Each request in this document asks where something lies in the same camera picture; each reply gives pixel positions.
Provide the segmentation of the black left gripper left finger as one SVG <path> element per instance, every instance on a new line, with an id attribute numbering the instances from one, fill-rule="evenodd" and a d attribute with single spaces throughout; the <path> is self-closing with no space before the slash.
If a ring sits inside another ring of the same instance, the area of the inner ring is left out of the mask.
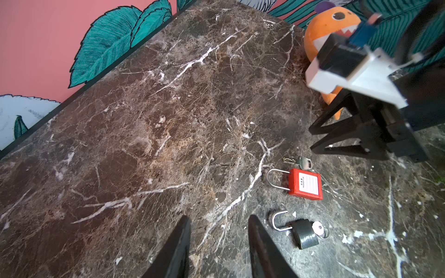
<path id="1" fill-rule="evenodd" d="M 191 220 L 186 215 L 178 221 L 143 278 L 188 278 L 190 273 Z"/>

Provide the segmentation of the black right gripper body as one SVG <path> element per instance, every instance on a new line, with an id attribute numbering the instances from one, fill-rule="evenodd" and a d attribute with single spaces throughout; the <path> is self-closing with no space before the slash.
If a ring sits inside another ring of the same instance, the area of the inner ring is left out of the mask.
<path id="1" fill-rule="evenodd" d="M 383 161 L 393 153 L 407 156 L 413 162 L 427 161 L 429 154 L 416 133 L 445 122 L 445 67 L 426 67 L 394 83 L 407 106 L 396 108 L 377 102 L 372 113 L 372 137 L 367 140 L 375 145 L 361 147 L 361 157 Z"/>

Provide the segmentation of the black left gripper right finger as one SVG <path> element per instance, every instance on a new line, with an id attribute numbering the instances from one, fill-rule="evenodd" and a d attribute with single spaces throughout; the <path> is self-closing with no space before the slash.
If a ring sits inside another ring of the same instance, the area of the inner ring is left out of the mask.
<path id="1" fill-rule="evenodd" d="M 248 221 L 253 278 L 297 278 L 256 215 Z"/>

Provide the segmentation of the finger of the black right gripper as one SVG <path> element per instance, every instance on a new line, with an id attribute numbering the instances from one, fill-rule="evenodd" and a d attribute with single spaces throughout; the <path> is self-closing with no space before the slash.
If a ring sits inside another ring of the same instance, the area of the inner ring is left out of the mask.
<path id="1" fill-rule="evenodd" d="M 351 117 L 330 125 L 325 125 L 341 108 L 348 110 Z M 309 127 L 309 132 L 312 135 L 364 135 L 365 125 L 362 120 L 362 112 L 364 109 L 364 95 L 343 89 L 331 104 L 329 104 L 323 114 Z"/>
<path id="2" fill-rule="evenodd" d="M 337 127 L 314 143 L 311 151 L 318 155 L 352 156 L 378 161 L 388 159 L 381 130 L 374 125 Z"/>

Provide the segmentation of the silver key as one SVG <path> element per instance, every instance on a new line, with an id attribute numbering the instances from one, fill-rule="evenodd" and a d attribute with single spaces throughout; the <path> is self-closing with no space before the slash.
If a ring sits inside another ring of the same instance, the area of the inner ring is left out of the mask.
<path id="1" fill-rule="evenodd" d="M 289 163 L 298 166 L 301 170 L 311 170 L 313 163 L 310 159 L 299 156 L 298 158 L 282 158 L 284 163 Z"/>

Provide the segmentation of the red padlock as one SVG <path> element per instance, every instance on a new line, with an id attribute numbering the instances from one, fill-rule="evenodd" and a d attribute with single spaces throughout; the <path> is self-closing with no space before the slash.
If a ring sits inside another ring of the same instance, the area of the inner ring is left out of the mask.
<path id="1" fill-rule="evenodd" d="M 271 174 L 273 172 L 278 172 L 282 174 L 287 174 L 288 176 L 288 187 L 282 187 L 280 185 L 275 185 L 272 182 Z M 287 191 L 291 196 L 296 196 L 299 198 L 309 199 L 309 200 L 322 200 L 322 177 L 318 173 L 313 173 L 310 171 L 291 169 L 290 171 L 284 171 L 280 169 L 270 169 L 266 173 L 267 183 L 280 190 Z"/>

